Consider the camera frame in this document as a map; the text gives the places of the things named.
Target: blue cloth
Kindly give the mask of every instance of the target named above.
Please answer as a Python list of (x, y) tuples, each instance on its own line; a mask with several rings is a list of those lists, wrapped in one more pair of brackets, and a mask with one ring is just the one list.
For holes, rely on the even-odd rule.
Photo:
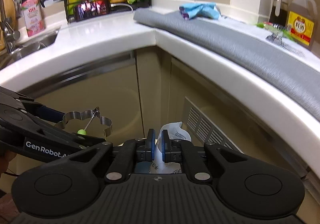
[(194, 17), (206, 17), (217, 20), (221, 15), (216, 7), (216, 3), (187, 3), (179, 6), (180, 13), (185, 20), (192, 19)]

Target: charging cable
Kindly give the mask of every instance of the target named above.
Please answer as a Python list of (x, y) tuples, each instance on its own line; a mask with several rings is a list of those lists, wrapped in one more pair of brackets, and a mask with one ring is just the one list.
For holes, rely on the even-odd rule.
[(14, 176), (14, 177), (18, 177), (19, 176), (18, 174), (10, 173), (10, 172), (7, 172), (7, 171), (5, 171), (4, 174), (10, 175), (10, 176)]
[(111, 7), (116, 7), (116, 6), (126, 6), (129, 7), (131, 9), (131, 12), (133, 12), (133, 8), (132, 6), (125, 4), (125, 3), (119, 3), (119, 4), (111, 4)]

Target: cabinet door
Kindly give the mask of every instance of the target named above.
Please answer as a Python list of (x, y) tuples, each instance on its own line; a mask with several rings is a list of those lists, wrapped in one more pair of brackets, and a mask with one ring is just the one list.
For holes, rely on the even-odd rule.
[[(112, 120), (113, 131), (106, 140), (114, 146), (128, 139), (144, 137), (135, 64), (70, 84), (45, 94), (36, 101), (65, 113), (82, 112), (98, 106), (101, 115)], [(88, 121), (89, 119), (71, 120), (65, 131), (76, 133), (79, 129), (84, 129)], [(103, 138), (104, 129), (105, 126), (95, 118), (87, 128), (87, 134)], [(16, 166), (12, 167), (16, 167), (17, 174), (21, 174), (40, 164), (42, 163), (39, 161), (17, 155)], [(8, 184), (0, 181), (1, 187), (8, 187)]]
[[(185, 97), (215, 123), (243, 153), (295, 172), (268, 141), (268, 134), (236, 105), (237, 101), (173, 58), (168, 122), (183, 121)], [(199, 137), (191, 133), (187, 122), (183, 123), (183, 128), (191, 134), (192, 142), (201, 146)], [(307, 190), (297, 215), (308, 224), (320, 222), (320, 206)]]

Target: cooking oil jug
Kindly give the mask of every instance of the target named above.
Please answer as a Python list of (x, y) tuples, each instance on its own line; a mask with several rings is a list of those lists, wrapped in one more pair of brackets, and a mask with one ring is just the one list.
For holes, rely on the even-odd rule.
[(288, 8), (287, 30), (303, 47), (311, 50), (318, 27), (314, 0), (293, 0)]

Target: human hand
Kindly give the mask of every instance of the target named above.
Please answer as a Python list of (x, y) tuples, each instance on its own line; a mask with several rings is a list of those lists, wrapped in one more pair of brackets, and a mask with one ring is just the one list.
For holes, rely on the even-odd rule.
[(4, 156), (0, 157), (0, 177), (1, 174), (4, 173), (5, 171), (7, 171), (8, 166), (9, 166), (9, 162), (16, 157), (16, 153), (11, 152), (9, 150), (7, 150), (4, 153)]

